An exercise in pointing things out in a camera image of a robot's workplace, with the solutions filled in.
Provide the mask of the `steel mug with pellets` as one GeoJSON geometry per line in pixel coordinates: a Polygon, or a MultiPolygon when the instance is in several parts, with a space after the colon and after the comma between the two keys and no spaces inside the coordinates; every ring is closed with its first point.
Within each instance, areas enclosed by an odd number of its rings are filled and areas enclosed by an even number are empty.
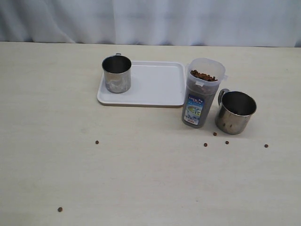
{"type": "Polygon", "coordinates": [[[131,88],[131,60],[116,53],[102,62],[105,87],[112,93],[125,93],[131,88]]]}

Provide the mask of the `steel mug poured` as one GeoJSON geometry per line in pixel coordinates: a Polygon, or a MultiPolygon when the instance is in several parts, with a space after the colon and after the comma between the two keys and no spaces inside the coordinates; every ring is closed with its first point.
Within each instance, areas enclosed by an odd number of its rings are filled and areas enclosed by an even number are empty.
{"type": "Polygon", "coordinates": [[[257,110],[255,100],[240,91],[221,89],[217,101],[219,110],[215,117],[215,124],[222,132],[230,135],[242,133],[257,110]],[[238,114],[234,114],[232,109],[237,109],[238,114]]]}

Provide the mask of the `clear plastic jar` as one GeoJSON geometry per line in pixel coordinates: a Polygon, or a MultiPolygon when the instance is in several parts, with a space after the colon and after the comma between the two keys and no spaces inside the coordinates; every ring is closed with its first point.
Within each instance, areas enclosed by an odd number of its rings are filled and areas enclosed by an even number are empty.
{"type": "Polygon", "coordinates": [[[225,67],[207,58],[194,59],[187,67],[187,80],[182,121],[201,128],[204,126],[215,94],[226,78],[225,67]]]}

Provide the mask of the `white plastic tray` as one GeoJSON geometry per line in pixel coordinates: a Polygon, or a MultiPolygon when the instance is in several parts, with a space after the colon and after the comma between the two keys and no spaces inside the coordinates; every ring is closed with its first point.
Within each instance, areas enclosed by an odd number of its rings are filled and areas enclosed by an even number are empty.
{"type": "Polygon", "coordinates": [[[101,78],[97,100],[107,106],[178,108],[184,103],[186,72],[178,62],[133,61],[131,88],[125,93],[109,92],[101,78]]]}

